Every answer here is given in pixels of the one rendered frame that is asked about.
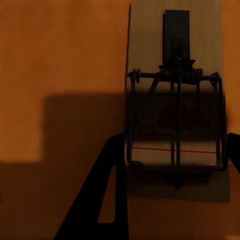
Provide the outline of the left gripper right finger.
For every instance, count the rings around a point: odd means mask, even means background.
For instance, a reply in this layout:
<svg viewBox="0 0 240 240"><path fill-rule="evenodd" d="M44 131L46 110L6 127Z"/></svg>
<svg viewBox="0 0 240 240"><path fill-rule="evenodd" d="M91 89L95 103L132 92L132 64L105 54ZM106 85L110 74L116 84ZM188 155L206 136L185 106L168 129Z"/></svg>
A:
<svg viewBox="0 0 240 240"><path fill-rule="evenodd" d="M240 173L240 135L229 133L228 139L228 157Z"/></svg>

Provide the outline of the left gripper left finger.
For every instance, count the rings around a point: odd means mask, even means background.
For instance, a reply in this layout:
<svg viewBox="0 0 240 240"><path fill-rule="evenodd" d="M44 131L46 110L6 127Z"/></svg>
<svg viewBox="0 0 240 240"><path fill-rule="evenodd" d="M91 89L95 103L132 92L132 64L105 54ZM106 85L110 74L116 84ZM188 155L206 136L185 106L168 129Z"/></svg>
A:
<svg viewBox="0 0 240 240"><path fill-rule="evenodd" d="M112 167L116 165L112 223L98 223ZM129 240L124 134L109 138L53 240Z"/></svg>

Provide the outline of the mousetrap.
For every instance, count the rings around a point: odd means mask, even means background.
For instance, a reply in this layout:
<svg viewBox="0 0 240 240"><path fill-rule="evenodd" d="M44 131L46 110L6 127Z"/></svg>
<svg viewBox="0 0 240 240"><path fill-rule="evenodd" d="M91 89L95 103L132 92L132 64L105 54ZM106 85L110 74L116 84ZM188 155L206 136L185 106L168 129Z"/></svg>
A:
<svg viewBox="0 0 240 240"><path fill-rule="evenodd" d="M131 0L126 196L231 203L221 0Z"/></svg>

